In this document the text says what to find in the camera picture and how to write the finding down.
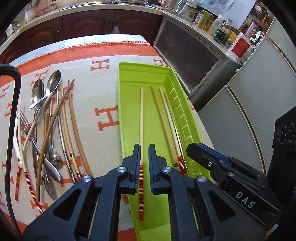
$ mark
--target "red label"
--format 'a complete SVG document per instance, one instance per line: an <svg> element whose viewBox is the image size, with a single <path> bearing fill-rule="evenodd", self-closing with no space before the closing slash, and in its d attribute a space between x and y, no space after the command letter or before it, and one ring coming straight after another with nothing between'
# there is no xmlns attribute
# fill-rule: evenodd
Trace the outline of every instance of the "red label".
<svg viewBox="0 0 296 241"><path fill-rule="evenodd" d="M233 49L231 50L237 57L241 58L244 53L247 51L247 49L250 47L250 45L243 39L240 38L235 45L233 46Z"/></svg>

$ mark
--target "wooden cabinet door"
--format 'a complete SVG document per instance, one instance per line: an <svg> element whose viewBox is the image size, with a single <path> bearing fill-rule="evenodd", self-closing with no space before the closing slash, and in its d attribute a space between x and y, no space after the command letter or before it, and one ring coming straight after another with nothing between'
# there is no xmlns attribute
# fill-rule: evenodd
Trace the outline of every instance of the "wooden cabinet door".
<svg viewBox="0 0 296 241"><path fill-rule="evenodd" d="M27 52L28 50L21 34L0 55L0 64L9 64Z"/></svg>
<svg viewBox="0 0 296 241"><path fill-rule="evenodd" d="M115 10L113 26L118 26L121 34L143 36L151 45L160 28L163 16L133 10Z"/></svg>
<svg viewBox="0 0 296 241"><path fill-rule="evenodd" d="M62 17L65 39L110 34L114 10L76 12Z"/></svg>
<svg viewBox="0 0 296 241"><path fill-rule="evenodd" d="M57 17L24 32L29 51L63 40L62 18Z"/></svg>

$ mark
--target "black cable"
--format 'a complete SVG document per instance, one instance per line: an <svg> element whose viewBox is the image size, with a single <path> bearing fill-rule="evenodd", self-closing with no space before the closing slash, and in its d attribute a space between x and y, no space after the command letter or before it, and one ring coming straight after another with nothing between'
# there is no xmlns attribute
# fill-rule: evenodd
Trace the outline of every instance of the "black cable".
<svg viewBox="0 0 296 241"><path fill-rule="evenodd" d="M15 219L15 214L13 213L11 197L10 197L10 168L11 168L11 158L12 158L12 147L13 147L13 135L15 130L15 116L17 113L17 102L20 95L20 86L21 86L21 74L13 66L8 64L0 64L0 76L9 75L15 80L15 89L13 91L12 105L11 105L11 114L9 121L9 132L8 132L8 145L7 145L7 156L6 156L6 171L5 171L5 196L7 209L13 223L13 226L17 233L22 234L17 221Z"/></svg>

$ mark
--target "green can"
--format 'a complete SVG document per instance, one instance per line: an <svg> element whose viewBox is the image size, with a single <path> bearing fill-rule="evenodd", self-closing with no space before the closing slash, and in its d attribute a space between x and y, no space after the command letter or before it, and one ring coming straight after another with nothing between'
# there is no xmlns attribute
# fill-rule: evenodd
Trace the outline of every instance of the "green can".
<svg viewBox="0 0 296 241"><path fill-rule="evenodd" d="M200 28L203 29L203 30L207 30L207 28L209 27L211 21L212 21L212 18L214 17L214 15L210 14L209 12L205 11L205 10L202 10L200 12L202 15L204 15L204 18L200 24Z"/></svg>

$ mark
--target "screw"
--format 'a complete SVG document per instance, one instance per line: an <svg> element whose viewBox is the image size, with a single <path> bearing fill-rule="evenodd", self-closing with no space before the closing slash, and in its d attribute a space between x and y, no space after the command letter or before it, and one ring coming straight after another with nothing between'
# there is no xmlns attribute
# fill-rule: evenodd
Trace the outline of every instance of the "screw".
<svg viewBox="0 0 296 241"><path fill-rule="evenodd" d="M198 177L197 177L197 180L198 180L200 183L204 183L204 182L207 180L207 178L206 178L205 176L198 176Z"/></svg>
<svg viewBox="0 0 296 241"><path fill-rule="evenodd" d="M85 176L83 176L82 180L83 180L85 183L88 183L88 182L91 180L91 176L89 176L89 175L85 175Z"/></svg>
<svg viewBox="0 0 296 241"><path fill-rule="evenodd" d="M169 173L172 169L170 167L163 167L162 171L165 173Z"/></svg>
<svg viewBox="0 0 296 241"><path fill-rule="evenodd" d="M119 168L117 168L117 171L120 172L120 173L124 173L124 172L126 172L126 168L125 167L119 167Z"/></svg>

